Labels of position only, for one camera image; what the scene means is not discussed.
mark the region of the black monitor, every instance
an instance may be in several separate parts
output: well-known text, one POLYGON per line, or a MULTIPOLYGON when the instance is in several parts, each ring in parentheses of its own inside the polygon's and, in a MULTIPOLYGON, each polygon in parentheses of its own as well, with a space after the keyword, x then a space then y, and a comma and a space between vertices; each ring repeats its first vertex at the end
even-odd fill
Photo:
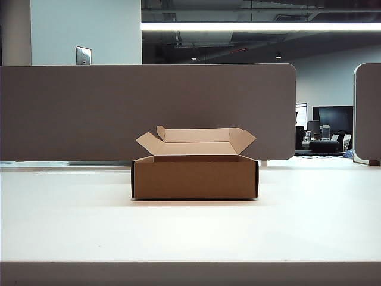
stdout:
POLYGON ((331 133, 353 132, 353 106, 314 106, 313 120, 319 120, 320 125, 328 124, 331 133))

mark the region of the brown cardboard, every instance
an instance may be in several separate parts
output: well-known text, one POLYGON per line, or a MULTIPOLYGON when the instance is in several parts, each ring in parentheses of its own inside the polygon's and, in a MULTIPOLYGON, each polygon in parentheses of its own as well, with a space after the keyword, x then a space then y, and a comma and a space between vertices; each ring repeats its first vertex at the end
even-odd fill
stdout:
POLYGON ((153 156, 133 161, 135 199, 258 197, 258 162, 239 155, 255 141, 239 128, 166 129, 136 141, 153 156))

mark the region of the white wall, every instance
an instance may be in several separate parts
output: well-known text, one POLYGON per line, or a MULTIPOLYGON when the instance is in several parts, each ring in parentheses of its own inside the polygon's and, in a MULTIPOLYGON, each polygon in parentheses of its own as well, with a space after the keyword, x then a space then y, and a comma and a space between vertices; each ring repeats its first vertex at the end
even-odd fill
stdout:
POLYGON ((290 61, 296 67, 296 101, 312 107, 353 105, 354 70, 362 63, 381 62, 381 45, 290 61))
POLYGON ((29 0, 1 1, 2 64, 29 66, 30 2, 29 0))
POLYGON ((141 64, 140 0, 30 0, 32 65, 74 65, 75 46, 92 64, 141 64))

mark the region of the desk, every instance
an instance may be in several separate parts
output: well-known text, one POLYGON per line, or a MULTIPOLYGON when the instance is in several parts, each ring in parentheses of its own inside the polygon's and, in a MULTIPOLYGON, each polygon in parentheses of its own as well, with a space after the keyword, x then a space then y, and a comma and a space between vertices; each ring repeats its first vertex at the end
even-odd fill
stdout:
POLYGON ((180 285, 180 273, 194 285, 381 281, 380 167, 294 157, 260 170, 256 201, 134 202, 127 167, 10 165, 1 170, 2 285, 180 285))

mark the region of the light fixture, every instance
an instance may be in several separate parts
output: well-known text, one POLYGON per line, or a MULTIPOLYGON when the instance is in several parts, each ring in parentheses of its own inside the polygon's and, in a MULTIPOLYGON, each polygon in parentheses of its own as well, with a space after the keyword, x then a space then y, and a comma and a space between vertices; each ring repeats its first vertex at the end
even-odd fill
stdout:
POLYGON ((381 31, 381 23, 141 23, 143 31, 381 31))

